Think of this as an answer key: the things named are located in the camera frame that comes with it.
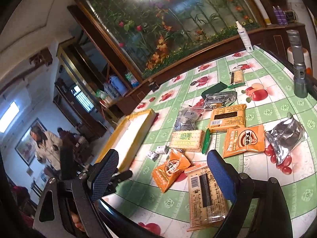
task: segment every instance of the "purple bottle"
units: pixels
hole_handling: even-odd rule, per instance
[[[283,25],[287,25],[285,12],[283,12],[283,10],[279,6],[277,7],[277,12],[281,16],[281,20],[282,20]]]
[[[278,13],[278,10],[273,6],[273,12],[277,18],[277,23],[278,25],[283,25],[283,21],[282,21],[282,18],[280,16],[280,14]]]

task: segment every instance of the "framed picture on wall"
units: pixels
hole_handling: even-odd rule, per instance
[[[25,132],[23,137],[19,140],[18,144],[15,147],[15,150],[19,154],[19,156],[24,160],[24,162],[30,166],[32,160],[35,157],[35,146],[36,142],[32,139],[30,135],[31,128],[33,126],[38,126],[42,129],[42,131],[46,131],[47,129],[41,123],[41,121],[36,118],[36,120],[31,124],[28,130]]]

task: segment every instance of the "white spray bottle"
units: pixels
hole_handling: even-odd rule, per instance
[[[248,36],[247,31],[245,30],[245,28],[243,28],[241,26],[241,24],[238,21],[236,21],[236,24],[237,24],[237,27],[238,27],[238,33],[240,35],[240,38],[242,39],[242,42],[243,42],[243,44],[245,46],[245,50],[248,53],[253,52],[254,50],[253,50],[253,47],[251,45],[251,41],[250,41],[250,38]]]

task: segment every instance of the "floral mural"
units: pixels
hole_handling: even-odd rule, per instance
[[[82,1],[144,78],[237,35],[237,20],[259,27],[244,0]]]

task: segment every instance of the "table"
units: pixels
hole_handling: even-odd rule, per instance
[[[307,230],[316,216],[317,209],[317,139],[313,138],[317,129],[317,102],[310,95],[305,99],[294,96],[292,73],[271,54],[257,46],[254,46],[254,49],[251,54],[241,51],[187,71],[162,84],[159,90],[150,92],[142,100],[135,112],[153,108],[159,116],[131,165],[133,177],[122,182],[116,194],[105,198],[110,205],[134,222],[166,238],[201,238],[215,234],[216,227],[186,231],[189,227],[186,176],[181,174],[166,193],[161,193],[152,179],[152,171],[166,160],[166,155],[161,155],[153,162],[146,157],[146,153],[154,150],[156,146],[168,143],[182,103],[195,105],[202,99],[201,93],[212,85],[220,81],[229,84],[230,71],[245,64],[250,65],[244,67],[246,86],[236,88],[238,97],[235,104],[247,105],[246,126],[263,123],[268,131],[291,112],[303,124],[309,137],[291,152],[290,175],[276,169],[275,164],[271,163],[264,153],[245,152],[225,158],[225,161],[232,164],[239,173],[245,172],[253,179],[266,181],[269,177],[276,177],[285,195],[294,237],[300,237]],[[257,101],[248,103],[248,96],[242,91],[253,83],[261,83],[267,91],[267,97],[254,98],[253,100]],[[210,111],[204,111],[196,126],[206,130],[209,122]],[[226,133],[213,134],[210,149],[216,149],[222,154],[225,135]],[[186,152],[185,155],[192,164],[206,160],[206,155],[201,153]],[[240,232],[241,237],[245,237],[248,232],[256,203],[257,199],[253,199]]]

